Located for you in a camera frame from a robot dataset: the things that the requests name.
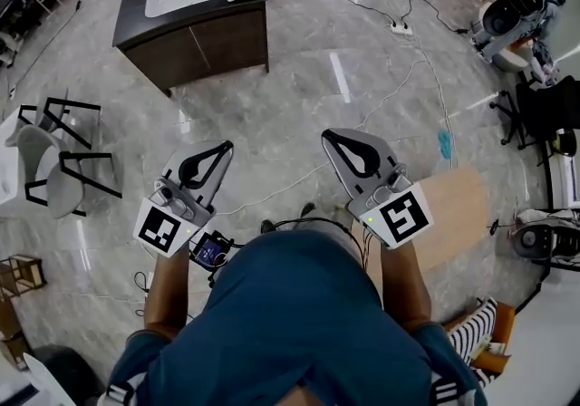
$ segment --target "dark wooden cabinet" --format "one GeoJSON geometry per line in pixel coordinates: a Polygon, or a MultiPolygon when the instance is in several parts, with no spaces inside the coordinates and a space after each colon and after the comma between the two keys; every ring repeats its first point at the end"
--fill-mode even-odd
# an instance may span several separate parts
{"type": "Polygon", "coordinates": [[[214,17],[122,50],[160,90],[209,75],[265,64],[266,10],[214,17]]]}

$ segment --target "blue object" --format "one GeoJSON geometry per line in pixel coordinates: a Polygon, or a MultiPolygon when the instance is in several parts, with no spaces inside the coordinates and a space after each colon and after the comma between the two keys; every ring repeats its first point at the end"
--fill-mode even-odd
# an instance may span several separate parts
{"type": "Polygon", "coordinates": [[[300,384],[323,404],[415,406],[432,404],[433,370],[486,404],[440,325],[409,335],[346,250],[294,230],[264,234],[233,256],[172,343],[132,335],[111,383],[147,372],[139,405],[269,406],[300,384]]]}
{"type": "Polygon", "coordinates": [[[438,134],[439,150],[445,160],[451,159],[451,136],[446,131],[441,129],[438,134]]]}

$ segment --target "power strip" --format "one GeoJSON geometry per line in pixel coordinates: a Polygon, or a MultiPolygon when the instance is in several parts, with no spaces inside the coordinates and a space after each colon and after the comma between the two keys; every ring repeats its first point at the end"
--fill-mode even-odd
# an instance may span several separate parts
{"type": "Polygon", "coordinates": [[[398,35],[407,35],[408,37],[413,37],[412,29],[409,26],[405,28],[403,24],[391,24],[391,32],[398,35]]]}

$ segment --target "black chair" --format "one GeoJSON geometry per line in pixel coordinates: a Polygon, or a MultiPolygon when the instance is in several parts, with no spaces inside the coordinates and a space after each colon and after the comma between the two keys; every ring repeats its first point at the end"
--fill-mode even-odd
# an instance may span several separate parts
{"type": "Polygon", "coordinates": [[[511,142],[514,135],[519,137],[518,150],[539,142],[551,142],[552,150],[574,156],[570,150],[563,152],[557,149],[562,132],[580,129],[580,82],[567,76],[558,84],[545,89],[532,90],[527,83],[516,86],[517,106],[508,91],[501,91],[501,97],[507,99],[509,108],[497,103],[490,103],[489,108],[498,109],[511,119],[511,127],[502,145],[511,142]]]}

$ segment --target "wooden panel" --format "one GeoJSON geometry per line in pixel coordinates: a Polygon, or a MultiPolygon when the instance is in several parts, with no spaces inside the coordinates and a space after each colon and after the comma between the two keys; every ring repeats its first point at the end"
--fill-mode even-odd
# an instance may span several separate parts
{"type": "MultiPolygon", "coordinates": [[[[486,233],[488,207],[479,173],[461,167],[419,182],[434,224],[413,240],[421,271],[475,246],[486,233]]],[[[353,222],[353,235],[363,242],[363,226],[353,222]]],[[[382,295],[381,247],[371,240],[367,273],[382,295]]]]}
{"type": "Polygon", "coordinates": [[[261,10],[236,14],[191,27],[211,74],[266,62],[261,10]]]}
{"type": "Polygon", "coordinates": [[[141,43],[125,54],[162,90],[193,81],[209,71],[189,27],[141,43]]]}

